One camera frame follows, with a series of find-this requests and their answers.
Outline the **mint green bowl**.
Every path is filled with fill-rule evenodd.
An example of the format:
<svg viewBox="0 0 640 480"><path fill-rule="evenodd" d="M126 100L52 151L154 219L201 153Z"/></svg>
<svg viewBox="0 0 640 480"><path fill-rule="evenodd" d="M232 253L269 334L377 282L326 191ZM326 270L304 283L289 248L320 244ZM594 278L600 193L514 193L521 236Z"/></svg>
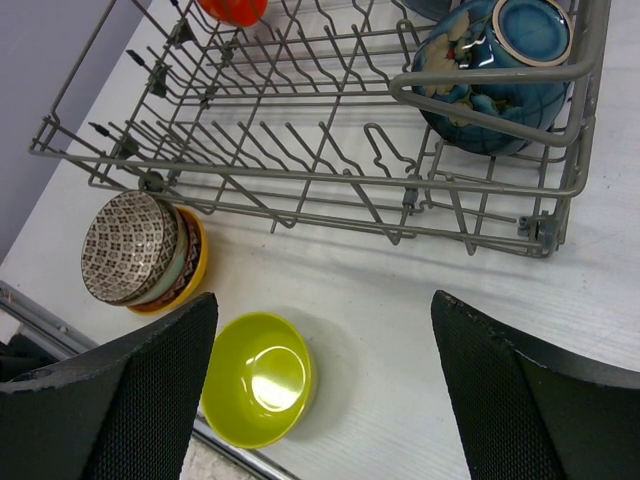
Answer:
<svg viewBox="0 0 640 480"><path fill-rule="evenodd" d="M190 243L189 229L186 226L186 221L177 208L172 208L172 214L178 224L178 239L176 249L169 266L166 268L162 276L154 283L152 288L141 297L132 301L130 306L154 302L156 299L164 295L176 281L185 265Z"/></svg>

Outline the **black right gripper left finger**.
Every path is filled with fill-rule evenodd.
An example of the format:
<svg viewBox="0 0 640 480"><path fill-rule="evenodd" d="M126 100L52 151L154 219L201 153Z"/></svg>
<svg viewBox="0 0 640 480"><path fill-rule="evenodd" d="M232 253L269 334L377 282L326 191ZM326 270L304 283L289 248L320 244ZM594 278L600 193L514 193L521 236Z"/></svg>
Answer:
<svg viewBox="0 0 640 480"><path fill-rule="evenodd" d="M2 478L179 478L217 322L217 299L204 293L2 383Z"/></svg>

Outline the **lime green bowl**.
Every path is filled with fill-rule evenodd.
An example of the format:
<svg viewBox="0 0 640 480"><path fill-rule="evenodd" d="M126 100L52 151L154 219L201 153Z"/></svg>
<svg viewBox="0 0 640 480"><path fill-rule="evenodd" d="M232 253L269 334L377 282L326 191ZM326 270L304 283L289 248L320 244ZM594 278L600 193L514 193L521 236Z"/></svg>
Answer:
<svg viewBox="0 0 640 480"><path fill-rule="evenodd" d="M273 313L252 312L216 336L201 407L226 443L260 449L296 427L313 402L317 380L314 356L299 330Z"/></svg>

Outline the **yellow ribbed bowl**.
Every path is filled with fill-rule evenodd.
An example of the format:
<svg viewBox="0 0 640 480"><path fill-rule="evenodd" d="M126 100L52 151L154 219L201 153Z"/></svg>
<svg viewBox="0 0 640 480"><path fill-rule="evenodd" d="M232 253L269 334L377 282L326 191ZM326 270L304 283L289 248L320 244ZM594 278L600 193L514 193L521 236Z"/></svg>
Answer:
<svg viewBox="0 0 640 480"><path fill-rule="evenodd" d="M139 315L164 313L183 304L201 283L208 264L208 238L201 220L191 210L178 207L190 235L188 258L179 278L158 299L146 304L129 306Z"/></svg>

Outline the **dark blue glazed bowl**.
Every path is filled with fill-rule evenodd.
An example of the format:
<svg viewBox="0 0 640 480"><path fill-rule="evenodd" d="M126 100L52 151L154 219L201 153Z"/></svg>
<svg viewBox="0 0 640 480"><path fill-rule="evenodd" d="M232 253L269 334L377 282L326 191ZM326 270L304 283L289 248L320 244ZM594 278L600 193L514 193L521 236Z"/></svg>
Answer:
<svg viewBox="0 0 640 480"><path fill-rule="evenodd" d="M424 18L440 21L451 10L452 0L403 0L403 4Z"/></svg>

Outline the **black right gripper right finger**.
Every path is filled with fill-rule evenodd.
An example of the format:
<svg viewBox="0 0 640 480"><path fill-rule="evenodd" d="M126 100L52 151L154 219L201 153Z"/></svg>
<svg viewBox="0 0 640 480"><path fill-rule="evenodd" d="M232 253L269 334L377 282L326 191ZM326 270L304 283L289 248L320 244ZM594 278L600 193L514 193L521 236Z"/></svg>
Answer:
<svg viewBox="0 0 640 480"><path fill-rule="evenodd" d="M431 319L474 479L636 479L639 374L438 290Z"/></svg>

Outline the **brown patterned white bowl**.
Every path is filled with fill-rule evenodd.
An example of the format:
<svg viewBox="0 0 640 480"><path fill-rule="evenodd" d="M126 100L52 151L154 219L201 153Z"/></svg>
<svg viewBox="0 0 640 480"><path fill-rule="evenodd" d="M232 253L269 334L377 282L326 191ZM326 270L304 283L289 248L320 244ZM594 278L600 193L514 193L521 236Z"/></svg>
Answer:
<svg viewBox="0 0 640 480"><path fill-rule="evenodd" d="M169 269L182 221L175 209L139 190L122 192L93 219L81 252L88 292L109 304L125 304L146 294Z"/></svg>

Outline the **grey wire dish rack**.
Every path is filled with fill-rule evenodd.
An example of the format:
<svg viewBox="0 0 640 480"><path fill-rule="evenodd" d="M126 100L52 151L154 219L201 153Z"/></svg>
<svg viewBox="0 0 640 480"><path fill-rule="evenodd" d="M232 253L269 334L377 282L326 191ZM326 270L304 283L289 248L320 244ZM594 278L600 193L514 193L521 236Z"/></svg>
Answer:
<svg viewBox="0 0 640 480"><path fill-rule="evenodd" d="M84 124L62 106L116 21L110 2L31 140L90 185L139 188L202 213L420 236L533 258L565 241L585 188L611 5L569 1L567 68L468 77L457 124L520 137L457 148L424 119L413 55L432 23L398 1L273 1L253 27L194 1L129 1L140 23Z"/></svg>

